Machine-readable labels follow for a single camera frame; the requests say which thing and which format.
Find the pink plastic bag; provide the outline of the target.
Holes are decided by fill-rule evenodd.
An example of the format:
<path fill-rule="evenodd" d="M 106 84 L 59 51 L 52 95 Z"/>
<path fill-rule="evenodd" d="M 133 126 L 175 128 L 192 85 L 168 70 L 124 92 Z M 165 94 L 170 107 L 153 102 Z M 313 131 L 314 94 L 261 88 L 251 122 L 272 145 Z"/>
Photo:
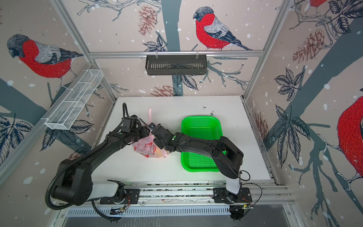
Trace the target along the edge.
<path fill-rule="evenodd" d="M 163 155 L 160 151 L 161 149 L 153 141 L 154 138 L 155 137 L 149 133 L 149 136 L 140 139 L 138 142 L 132 145 L 134 151 L 147 158 L 163 158 Z"/>

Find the orange fruit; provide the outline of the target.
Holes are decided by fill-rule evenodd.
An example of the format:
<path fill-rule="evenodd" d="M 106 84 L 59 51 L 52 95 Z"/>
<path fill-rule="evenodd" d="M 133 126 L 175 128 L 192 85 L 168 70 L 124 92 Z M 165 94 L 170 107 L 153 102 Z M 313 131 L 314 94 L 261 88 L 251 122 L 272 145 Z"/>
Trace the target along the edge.
<path fill-rule="evenodd" d="M 161 151 L 163 157 L 166 158 L 168 155 L 168 152 L 165 149 L 161 149 L 160 151 Z"/>

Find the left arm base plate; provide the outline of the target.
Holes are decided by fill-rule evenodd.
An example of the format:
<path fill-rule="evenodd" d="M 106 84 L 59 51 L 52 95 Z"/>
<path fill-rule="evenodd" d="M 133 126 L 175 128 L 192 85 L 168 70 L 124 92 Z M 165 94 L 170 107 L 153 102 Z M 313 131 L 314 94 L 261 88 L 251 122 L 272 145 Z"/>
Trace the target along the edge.
<path fill-rule="evenodd" d="M 133 205 L 137 204 L 140 196 L 140 189 L 124 189 L 120 194 L 114 197 L 103 197 L 100 200 L 101 205 Z"/>

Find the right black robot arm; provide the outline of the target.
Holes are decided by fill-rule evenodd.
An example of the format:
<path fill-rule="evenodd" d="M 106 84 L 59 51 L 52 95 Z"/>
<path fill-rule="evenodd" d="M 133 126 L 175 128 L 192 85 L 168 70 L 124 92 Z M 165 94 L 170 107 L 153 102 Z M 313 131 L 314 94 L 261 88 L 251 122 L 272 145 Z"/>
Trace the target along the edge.
<path fill-rule="evenodd" d="M 244 154 L 227 137 L 204 140 L 190 137 L 181 132 L 171 133 L 162 125 L 151 124 L 154 143 L 169 152 L 191 152 L 213 159 L 219 172 L 226 177 L 226 190 L 234 195 L 240 192 L 240 167 Z"/>

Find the green plastic basket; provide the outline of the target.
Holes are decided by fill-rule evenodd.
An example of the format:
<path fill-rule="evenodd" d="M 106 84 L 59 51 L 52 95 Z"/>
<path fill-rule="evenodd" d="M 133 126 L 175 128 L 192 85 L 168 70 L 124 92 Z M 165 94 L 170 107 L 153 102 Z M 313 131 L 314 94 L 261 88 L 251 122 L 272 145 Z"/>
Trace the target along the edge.
<path fill-rule="evenodd" d="M 223 136 L 221 123 L 213 116 L 188 116 L 181 122 L 181 132 L 204 140 L 218 140 Z M 189 172 L 219 171 L 213 159 L 192 152 L 181 154 L 181 165 Z"/>

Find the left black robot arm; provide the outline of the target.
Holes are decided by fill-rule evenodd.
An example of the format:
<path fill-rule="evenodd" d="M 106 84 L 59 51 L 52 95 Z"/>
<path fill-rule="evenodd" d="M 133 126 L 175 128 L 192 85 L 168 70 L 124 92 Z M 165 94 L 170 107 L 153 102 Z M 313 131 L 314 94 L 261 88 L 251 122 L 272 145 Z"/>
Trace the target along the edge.
<path fill-rule="evenodd" d="M 62 161 L 45 193 L 47 207 L 62 210 L 104 197 L 123 201 L 126 192 L 122 182 L 107 180 L 104 183 L 96 183 L 92 181 L 92 173 L 113 153 L 146 138 L 149 133 L 150 129 L 143 126 L 136 115 L 127 116 L 87 155 L 75 160 Z"/>

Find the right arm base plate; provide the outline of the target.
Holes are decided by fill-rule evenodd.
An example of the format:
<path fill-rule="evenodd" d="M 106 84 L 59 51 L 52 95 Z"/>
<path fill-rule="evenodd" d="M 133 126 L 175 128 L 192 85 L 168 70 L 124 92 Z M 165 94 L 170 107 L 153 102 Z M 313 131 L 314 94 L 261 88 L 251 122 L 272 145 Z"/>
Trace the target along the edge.
<path fill-rule="evenodd" d="M 238 194 L 229 192 L 226 188 L 214 188 L 213 197 L 215 203 L 234 204 L 234 203 L 252 203 L 249 188 L 242 187 Z"/>

